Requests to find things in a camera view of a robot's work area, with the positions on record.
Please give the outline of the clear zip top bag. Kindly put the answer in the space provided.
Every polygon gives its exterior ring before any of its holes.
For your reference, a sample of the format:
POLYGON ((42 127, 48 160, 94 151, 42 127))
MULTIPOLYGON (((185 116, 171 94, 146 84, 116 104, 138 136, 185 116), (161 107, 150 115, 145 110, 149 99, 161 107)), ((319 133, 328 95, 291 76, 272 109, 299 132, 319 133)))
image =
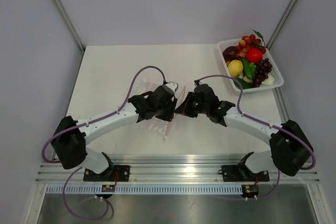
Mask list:
MULTIPOLYGON (((131 95, 140 95, 147 91, 154 91, 159 86, 158 82, 151 82, 145 78, 140 78, 137 80, 132 88, 131 95)), ((177 98, 176 106, 182 104, 184 98, 186 96, 186 86, 181 86, 178 88, 175 93, 175 97, 177 98)), ((140 124, 143 128, 146 128, 148 131, 155 133, 158 135, 162 141, 165 141, 173 128, 173 124, 175 122, 176 117, 171 122, 163 121, 161 119, 157 119, 153 117, 150 120, 142 121, 140 124)))

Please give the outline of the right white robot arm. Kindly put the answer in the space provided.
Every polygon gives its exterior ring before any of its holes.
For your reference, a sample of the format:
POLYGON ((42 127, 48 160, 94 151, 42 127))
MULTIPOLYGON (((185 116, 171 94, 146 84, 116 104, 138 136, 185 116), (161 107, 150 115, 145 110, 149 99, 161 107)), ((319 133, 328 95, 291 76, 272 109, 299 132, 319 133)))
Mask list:
POLYGON ((264 121, 243 113, 229 101, 221 101, 207 84, 189 92, 175 113, 189 118, 206 115, 211 122, 241 130, 269 146, 268 151, 250 152, 227 173, 239 181, 253 181, 264 171, 277 169, 294 177, 311 158, 312 146, 295 121, 264 121))

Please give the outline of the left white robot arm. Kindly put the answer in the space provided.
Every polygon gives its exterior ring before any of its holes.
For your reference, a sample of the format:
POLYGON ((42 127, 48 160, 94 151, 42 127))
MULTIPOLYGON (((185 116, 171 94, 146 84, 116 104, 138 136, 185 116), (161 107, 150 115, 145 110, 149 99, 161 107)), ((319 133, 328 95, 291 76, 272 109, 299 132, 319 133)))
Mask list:
POLYGON ((109 111, 85 120, 63 118, 51 140, 63 169, 82 167, 93 172, 102 181, 114 173, 114 164, 104 152, 96 152, 89 144, 97 138, 120 127, 136 124, 152 118, 170 122, 177 103, 175 93, 179 86, 167 82, 154 91, 134 95, 115 111, 109 111))

